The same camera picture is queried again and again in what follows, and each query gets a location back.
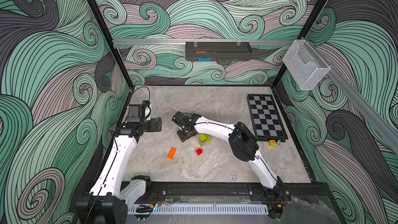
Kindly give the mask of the lime 2x2 brick front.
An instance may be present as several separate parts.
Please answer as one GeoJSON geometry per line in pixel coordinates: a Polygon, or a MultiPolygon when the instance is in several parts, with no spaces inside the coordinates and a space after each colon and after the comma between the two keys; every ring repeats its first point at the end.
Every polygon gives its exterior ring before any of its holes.
{"type": "Polygon", "coordinates": [[[206,134],[200,134],[200,135],[199,135],[199,139],[200,139],[200,142],[201,142],[201,143],[207,142],[207,136],[206,136],[206,134]]]}

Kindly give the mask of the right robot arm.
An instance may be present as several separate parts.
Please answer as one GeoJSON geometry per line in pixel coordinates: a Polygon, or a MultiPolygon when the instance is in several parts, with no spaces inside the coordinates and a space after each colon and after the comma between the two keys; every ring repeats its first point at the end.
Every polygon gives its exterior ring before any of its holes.
{"type": "Polygon", "coordinates": [[[234,156],[240,161],[249,163],[260,180],[265,197],[271,201],[285,199],[282,179],[265,162],[256,137],[244,123],[220,123],[198,114],[189,116],[181,112],[177,112],[172,121],[180,128],[177,135],[182,142],[198,134],[208,134],[228,142],[234,156]]]}

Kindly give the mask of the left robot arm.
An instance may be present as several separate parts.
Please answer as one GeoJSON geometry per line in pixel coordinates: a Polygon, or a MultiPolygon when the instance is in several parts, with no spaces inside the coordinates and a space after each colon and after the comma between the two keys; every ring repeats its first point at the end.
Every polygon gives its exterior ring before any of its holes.
{"type": "Polygon", "coordinates": [[[97,181],[76,203],[82,224],[124,224],[129,208],[145,194],[144,179],[134,179],[125,188],[121,184],[139,138],[145,132],[161,131],[161,119],[150,115],[150,101],[129,105],[126,121],[115,128],[111,151],[97,181]]]}

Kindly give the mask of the large lime 2x4 brick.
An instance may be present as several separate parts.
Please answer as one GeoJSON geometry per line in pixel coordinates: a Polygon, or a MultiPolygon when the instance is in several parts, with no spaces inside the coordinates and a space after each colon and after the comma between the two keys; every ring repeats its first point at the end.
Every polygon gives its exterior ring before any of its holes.
{"type": "Polygon", "coordinates": [[[210,136],[208,134],[199,135],[199,145],[203,147],[206,143],[210,143],[210,136]]]}

